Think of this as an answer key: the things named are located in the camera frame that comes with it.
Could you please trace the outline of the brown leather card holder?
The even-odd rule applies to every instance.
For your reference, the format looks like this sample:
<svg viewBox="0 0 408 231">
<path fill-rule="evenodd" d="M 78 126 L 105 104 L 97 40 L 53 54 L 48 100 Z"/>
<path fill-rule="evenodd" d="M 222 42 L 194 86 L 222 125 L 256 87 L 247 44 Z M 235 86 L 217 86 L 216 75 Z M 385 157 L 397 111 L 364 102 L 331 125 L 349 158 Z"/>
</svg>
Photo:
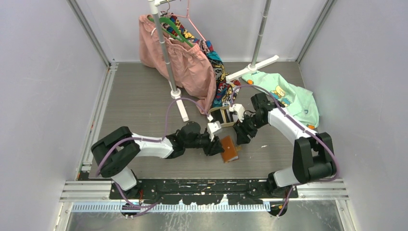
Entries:
<svg viewBox="0 0 408 231">
<path fill-rule="evenodd" d="M 224 152 L 221 153 L 221 157 L 224 163 L 230 163 L 239 159 L 238 152 L 242 149 L 241 146 L 236 146 L 230 135 L 224 137 L 221 140 L 222 148 Z"/>
</svg>

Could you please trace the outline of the beige oval card tray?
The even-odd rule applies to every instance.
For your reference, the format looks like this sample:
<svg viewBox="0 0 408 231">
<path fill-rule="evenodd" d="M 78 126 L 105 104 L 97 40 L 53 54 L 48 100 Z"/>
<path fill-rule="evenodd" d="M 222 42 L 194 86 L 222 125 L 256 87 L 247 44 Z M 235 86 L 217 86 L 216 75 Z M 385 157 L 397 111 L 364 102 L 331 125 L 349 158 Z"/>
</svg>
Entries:
<svg viewBox="0 0 408 231">
<path fill-rule="evenodd" d="M 238 129 L 244 119 L 245 108 L 237 103 L 222 107 L 212 108 L 209 110 L 209 115 L 215 121 L 218 121 L 223 128 L 233 127 Z"/>
</svg>

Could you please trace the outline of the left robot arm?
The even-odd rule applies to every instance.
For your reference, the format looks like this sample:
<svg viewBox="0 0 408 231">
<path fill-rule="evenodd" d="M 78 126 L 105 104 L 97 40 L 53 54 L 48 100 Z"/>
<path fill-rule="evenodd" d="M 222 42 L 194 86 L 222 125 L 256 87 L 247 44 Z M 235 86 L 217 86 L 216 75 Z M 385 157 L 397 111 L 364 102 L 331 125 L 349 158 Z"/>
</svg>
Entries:
<svg viewBox="0 0 408 231">
<path fill-rule="evenodd" d="M 128 167 L 134 158 L 174 159 L 187 149 L 202 149 L 205 155 L 216 155 L 224 152 L 217 136 L 221 130 L 218 121 L 208 123 L 203 132 L 198 123 L 191 121 L 175 133 L 156 138 L 132 133 L 126 126 L 119 127 L 91 147 L 98 165 L 97 175 L 111 178 L 127 198 L 136 198 L 140 194 L 140 185 Z"/>
</svg>

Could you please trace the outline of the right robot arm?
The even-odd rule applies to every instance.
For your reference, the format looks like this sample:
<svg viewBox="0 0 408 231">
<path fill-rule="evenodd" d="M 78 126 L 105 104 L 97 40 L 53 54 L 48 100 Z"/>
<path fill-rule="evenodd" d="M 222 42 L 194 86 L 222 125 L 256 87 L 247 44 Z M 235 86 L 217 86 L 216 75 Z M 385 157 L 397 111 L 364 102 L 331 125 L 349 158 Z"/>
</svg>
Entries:
<svg viewBox="0 0 408 231">
<path fill-rule="evenodd" d="M 248 144 L 261 127 L 270 125 L 293 145 L 291 166 L 268 175 L 266 189 L 270 196 L 278 198 L 291 186 L 336 178 L 337 162 L 328 133 L 318 133 L 301 124 L 281 102 L 269 100 L 265 93 L 254 95 L 251 102 L 250 112 L 238 103 L 229 107 L 229 112 L 238 118 L 233 125 L 237 144 Z"/>
</svg>

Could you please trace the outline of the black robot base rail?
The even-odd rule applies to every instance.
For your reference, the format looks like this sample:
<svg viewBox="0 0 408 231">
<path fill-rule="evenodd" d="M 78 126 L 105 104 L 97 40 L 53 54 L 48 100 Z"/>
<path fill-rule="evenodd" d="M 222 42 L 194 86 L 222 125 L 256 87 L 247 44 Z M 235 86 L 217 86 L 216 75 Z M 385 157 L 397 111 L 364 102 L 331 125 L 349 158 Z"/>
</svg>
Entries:
<svg viewBox="0 0 408 231">
<path fill-rule="evenodd" d="M 266 199 L 297 198 L 295 188 L 274 189 L 269 179 L 140 179 L 135 189 L 125 192 L 129 200 L 164 205 L 257 205 Z"/>
</svg>

